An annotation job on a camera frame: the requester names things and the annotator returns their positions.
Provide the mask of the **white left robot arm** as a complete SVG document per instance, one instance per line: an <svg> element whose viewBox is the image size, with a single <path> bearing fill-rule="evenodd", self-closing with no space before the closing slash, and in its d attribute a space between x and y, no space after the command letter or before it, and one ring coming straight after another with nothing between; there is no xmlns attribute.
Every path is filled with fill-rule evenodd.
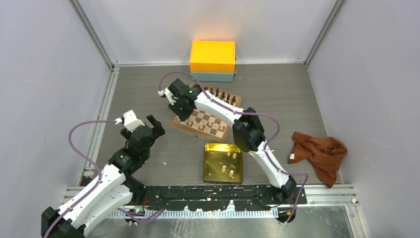
<svg viewBox="0 0 420 238"><path fill-rule="evenodd" d="M144 200L144 185L133 174L149 159L155 141L165 134L153 115L148 115L147 120L151 126L130 110L113 121L124 126L120 131L126 140L124 147L112 155L98 176L77 195L59 208L48 207L42 213L43 238L85 238L113 211Z"/></svg>

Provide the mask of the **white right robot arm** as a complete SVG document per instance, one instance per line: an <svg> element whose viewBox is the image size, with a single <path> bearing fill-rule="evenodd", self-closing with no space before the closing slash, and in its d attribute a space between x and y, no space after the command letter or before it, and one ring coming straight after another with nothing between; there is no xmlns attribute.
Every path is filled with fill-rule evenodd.
<svg viewBox="0 0 420 238"><path fill-rule="evenodd" d="M235 107L211 94L196 82L193 86L184 84L180 79L173 81L165 89L158 91L159 96L167 98L168 107L185 121L194 110L201 110L226 123L233 132L234 144L249 153L263 169L272 186L276 187L275 197L286 204L294 197L297 186L292 175L286 172L276 160L266 139L261 116L253 108Z"/></svg>

